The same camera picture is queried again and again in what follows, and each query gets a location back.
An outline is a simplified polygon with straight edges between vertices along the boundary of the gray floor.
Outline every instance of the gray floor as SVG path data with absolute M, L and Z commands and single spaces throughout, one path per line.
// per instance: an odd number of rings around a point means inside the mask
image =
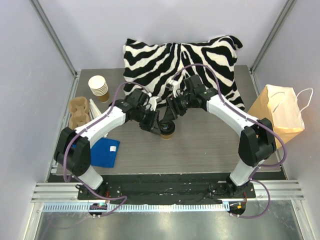
M 95 75 L 106 79 L 113 98 L 117 86 L 124 81 L 124 69 L 82 70 L 76 97 L 93 99 L 103 113 L 109 102 L 100 103 L 88 87 Z M 246 110 L 257 98 L 247 66 L 235 67 L 235 81 Z M 124 97 L 121 91 L 118 98 Z M 155 174 L 155 173 L 217 173 L 231 172 L 238 160 L 238 135 L 218 117 L 202 109 L 189 109 L 175 121 L 175 132 L 170 140 L 143 131 L 137 122 L 127 122 L 111 131 L 108 138 L 120 141 L 114 168 L 94 167 L 99 174 Z M 275 155 L 265 163 L 277 162 Z M 264 168 L 262 171 L 279 171 Z M 59 166 L 57 174 L 62 174 Z
M 244 215 L 253 216 L 266 201 L 246 204 Z M 302 240 L 291 201 L 272 201 L 256 219 L 230 217 L 224 211 L 128 212 L 87 219 L 87 212 L 44 212 L 36 240 Z

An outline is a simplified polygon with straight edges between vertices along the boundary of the gray wooden tabletop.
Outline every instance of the gray wooden tabletop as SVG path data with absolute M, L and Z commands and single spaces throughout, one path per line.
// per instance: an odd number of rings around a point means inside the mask
M 88 87 L 88 80 L 95 75 L 105 78 L 110 97 L 124 81 L 123 68 L 82 70 L 76 89 L 76 97 L 93 99 L 103 113 L 107 103 L 101 103 Z M 235 67 L 235 81 L 246 110 L 257 98 L 248 67 Z M 120 92 L 119 98 L 125 95 Z M 165 109 L 160 110 L 162 119 Z M 217 173 L 231 172 L 239 161 L 238 135 L 218 117 L 202 109 L 189 109 L 175 121 L 175 132 L 170 140 L 143 131 L 139 124 L 129 121 L 108 134 L 108 138 L 120 141 L 113 168 L 94 167 L 99 174 L 155 174 L 155 173 Z M 275 155 L 265 163 L 278 162 Z M 280 168 L 262 168 L 262 171 L 280 171 Z M 57 174 L 62 174 L 61 166 Z

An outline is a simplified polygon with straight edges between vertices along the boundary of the blue cloth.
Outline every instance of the blue cloth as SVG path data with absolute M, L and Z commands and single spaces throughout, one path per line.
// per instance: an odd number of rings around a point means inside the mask
M 91 165 L 113 168 L 120 142 L 102 137 L 91 148 Z

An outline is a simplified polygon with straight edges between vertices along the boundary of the zebra print blanket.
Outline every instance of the zebra print blanket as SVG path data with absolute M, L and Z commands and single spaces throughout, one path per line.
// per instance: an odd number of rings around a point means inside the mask
M 234 36 L 221 36 L 201 43 L 166 43 L 162 45 L 147 45 L 143 42 L 127 39 L 123 46 L 124 79 L 146 86 L 153 96 L 165 103 L 170 94 L 166 82 L 173 75 L 189 64 L 205 64 L 211 66 L 216 74 L 222 94 L 235 106 L 244 109 L 234 78 L 234 66 L 237 62 L 236 49 L 242 48 L 242 43 Z M 184 70 L 175 80 L 180 88 L 185 86 L 183 79 L 199 75 L 207 88 L 217 88 L 212 73 L 200 66 Z M 126 84 L 124 93 L 130 94 L 137 85 Z

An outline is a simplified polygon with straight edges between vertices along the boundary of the paper bag handle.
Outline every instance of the paper bag handle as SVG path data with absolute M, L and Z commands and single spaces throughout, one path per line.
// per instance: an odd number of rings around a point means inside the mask
M 271 98 L 272 98 L 273 96 L 277 95 L 277 94 L 284 94 L 284 96 L 283 96 L 282 100 L 278 103 L 278 105 L 273 109 L 272 113 L 274 113 L 275 110 L 277 110 L 277 108 L 279 107 L 279 105 L 284 101 L 284 99 L 285 99 L 285 97 L 286 97 L 286 93 L 285 93 L 284 91 L 278 91 L 278 92 L 276 92 L 275 94 L 273 94 L 273 95 L 271 96 Z
M 295 97 L 295 101 L 298 102 L 298 96 L 300 95 L 300 93 L 302 93 L 302 92 L 304 92 L 304 91 L 307 91 L 307 90 L 311 90 L 310 98 L 309 98 L 309 101 L 308 101 L 307 105 L 300 110 L 299 115 L 301 114 L 301 112 L 302 112 L 303 110 L 305 110 L 307 107 L 309 107 L 309 104 L 310 104 L 310 102 L 311 102 L 312 95 L 314 94 L 314 89 L 313 89 L 312 87 L 303 89 L 303 90 L 301 90 L 301 91 L 296 95 L 296 97 Z

